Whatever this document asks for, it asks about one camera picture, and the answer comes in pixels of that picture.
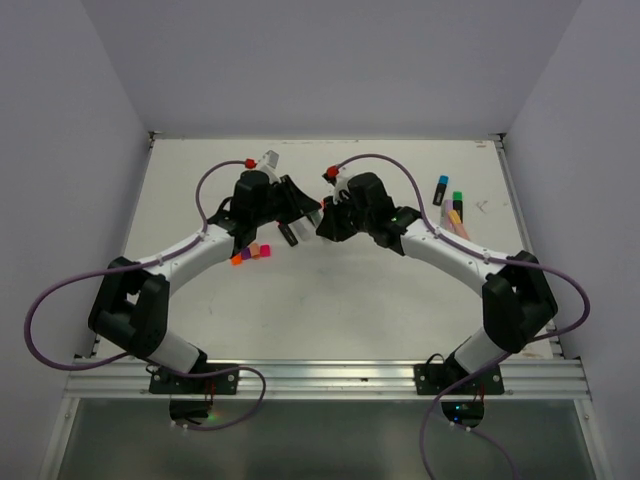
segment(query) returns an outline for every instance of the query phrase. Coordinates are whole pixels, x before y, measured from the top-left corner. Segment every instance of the glass panel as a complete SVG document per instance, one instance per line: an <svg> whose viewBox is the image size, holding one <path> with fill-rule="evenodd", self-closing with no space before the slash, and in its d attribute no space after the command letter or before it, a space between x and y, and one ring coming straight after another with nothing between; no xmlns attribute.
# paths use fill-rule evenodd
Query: glass panel
<svg viewBox="0 0 640 480"><path fill-rule="evenodd" d="M249 406L221 401L226 421ZM420 479L418 429L426 402L267 401L228 430L169 427L164 400L83 400L62 480ZM478 427L508 449L523 478L595 479L573 402L487 402ZM438 480L510 479L485 440L430 420L427 452Z"/></svg>

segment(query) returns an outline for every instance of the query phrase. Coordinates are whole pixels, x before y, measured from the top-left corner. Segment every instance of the small block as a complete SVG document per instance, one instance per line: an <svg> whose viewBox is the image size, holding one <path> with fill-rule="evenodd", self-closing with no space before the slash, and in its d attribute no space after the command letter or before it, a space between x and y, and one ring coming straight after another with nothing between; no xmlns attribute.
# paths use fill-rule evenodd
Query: small block
<svg viewBox="0 0 640 480"><path fill-rule="evenodd" d="M249 245L249 252L251 252L252 258L260 258L260 245L252 243Z"/></svg>

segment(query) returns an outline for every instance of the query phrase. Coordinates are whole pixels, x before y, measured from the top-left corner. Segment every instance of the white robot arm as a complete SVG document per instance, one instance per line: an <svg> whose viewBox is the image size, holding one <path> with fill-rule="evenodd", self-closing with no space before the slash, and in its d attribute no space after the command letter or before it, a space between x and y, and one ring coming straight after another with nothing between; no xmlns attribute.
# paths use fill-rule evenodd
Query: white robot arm
<svg viewBox="0 0 640 480"><path fill-rule="evenodd" d="M324 207L302 193L287 176L278 178L277 155L269 152L245 171L236 183L229 210L223 208L208 220L209 229L197 232L158 255L138 262L116 259L110 267L159 260L145 270L105 278L89 318L89 327L130 354L169 369L199 373L206 354L167 329L168 302L172 294L204 270L231 258L256 237L259 226L272 221L296 225L299 236L303 217L318 225L316 234L334 242L358 232L376 244L416 258L452 275L483 299L483 325L464 341L443 364L427 365L432 384L446 387L506 353L519 352L555 315L557 305L542 272L496 265L474 258L432 233L420 213L396 207L373 173L349 176L346 169L325 178L335 186ZM322 220L318 223L322 210ZM170 252L199 243L182 255L163 261ZM472 242L456 239L485 259L507 258ZM516 260L536 262L520 252ZM131 296L137 295L137 301Z"/></svg>

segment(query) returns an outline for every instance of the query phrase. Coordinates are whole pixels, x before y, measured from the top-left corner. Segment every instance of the red cap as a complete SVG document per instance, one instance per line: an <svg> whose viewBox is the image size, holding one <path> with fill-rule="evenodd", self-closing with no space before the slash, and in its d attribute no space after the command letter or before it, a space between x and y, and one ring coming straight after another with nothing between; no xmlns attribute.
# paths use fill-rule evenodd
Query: red cap
<svg viewBox="0 0 640 480"><path fill-rule="evenodd" d="M338 167L336 167L335 165L332 165L329 168L327 168L327 177L336 178L338 176L339 171L340 170L338 169Z"/></svg>

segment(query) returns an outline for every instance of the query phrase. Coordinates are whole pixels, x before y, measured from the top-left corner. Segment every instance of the blue marker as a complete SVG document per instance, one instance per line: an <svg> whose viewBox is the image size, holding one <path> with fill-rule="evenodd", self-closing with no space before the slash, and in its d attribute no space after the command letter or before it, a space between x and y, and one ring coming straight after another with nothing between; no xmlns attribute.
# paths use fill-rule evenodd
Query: blue marker
<svg viewBox="0 0 640 480"><path fill-rule="evenodd" d="M449 183L449 177L446 175L440 175L438 185L436 186L436 193L433 194L433 204L440 206L444 199L444 192L447 190L447 183Z"/></svg>

